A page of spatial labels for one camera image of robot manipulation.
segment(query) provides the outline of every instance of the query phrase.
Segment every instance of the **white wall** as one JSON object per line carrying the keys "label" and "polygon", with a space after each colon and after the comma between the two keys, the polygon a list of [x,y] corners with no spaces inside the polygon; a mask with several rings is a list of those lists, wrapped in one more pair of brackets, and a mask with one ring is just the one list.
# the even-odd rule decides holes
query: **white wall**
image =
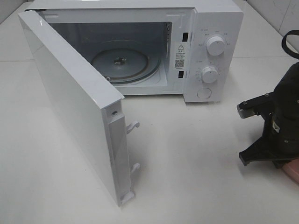
{"label": "white wall", "polygon": [[[299,29],[299,0],[247,0],[282,36]],[[299,37],[288,37],[299,51]]]}
{"label": "white wall", "polygon": [[26,0],[0,0],[0,23]]}

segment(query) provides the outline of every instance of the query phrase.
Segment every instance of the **qr code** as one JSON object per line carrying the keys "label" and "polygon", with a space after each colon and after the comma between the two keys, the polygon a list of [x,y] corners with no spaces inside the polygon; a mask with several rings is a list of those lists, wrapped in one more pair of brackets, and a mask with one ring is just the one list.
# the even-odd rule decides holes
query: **qr code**
{"label": "qr code", "polygon": [[183,68],[185,60],[176,60],[175,68]]}

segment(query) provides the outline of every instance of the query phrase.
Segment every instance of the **pink object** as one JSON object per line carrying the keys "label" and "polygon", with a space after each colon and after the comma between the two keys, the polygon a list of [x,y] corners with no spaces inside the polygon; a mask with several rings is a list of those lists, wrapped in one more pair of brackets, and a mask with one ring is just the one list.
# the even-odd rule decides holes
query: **pink object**
{"label": "pink object", "polygon": [[285,164],[282,169],[292,178],[299,183],[299,159],[293,160]]}

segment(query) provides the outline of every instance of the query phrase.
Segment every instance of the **sticker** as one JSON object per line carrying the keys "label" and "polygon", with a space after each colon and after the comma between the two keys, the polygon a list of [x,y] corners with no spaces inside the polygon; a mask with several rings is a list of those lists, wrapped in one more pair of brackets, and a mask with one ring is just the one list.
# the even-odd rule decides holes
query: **sticker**
{"label": "sticker", "polygon": [[186,54],[188,51],[187,42],[179,42],[175,44],[175,69],[183,69],[186,66]]}
{"label": "sticker", "polygon": [[272,120],[272,127],[277,133],[280,132],[280,127],[273,120]]}

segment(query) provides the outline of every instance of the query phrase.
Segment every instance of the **round button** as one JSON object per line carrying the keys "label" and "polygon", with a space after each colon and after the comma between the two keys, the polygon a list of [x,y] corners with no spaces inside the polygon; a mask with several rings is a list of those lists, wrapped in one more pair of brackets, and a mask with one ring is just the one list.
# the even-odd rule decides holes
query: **round button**
{"label": "round button", "polygon": [[218,79],[218,70],[214,66],[207,66],[201,72],[201,79],[204,83],[213,83]]}
{"label": "round button", "polygon": [[209,88],[201,88],[197,92],[197,96],[200,99],[209,99],[212,95],[212,91]]}
{"label": "round button", "polygon": [[210,55],[220,55],[224,52],[225,40],[221,36],[212,36],[206,42],[206,49]]}

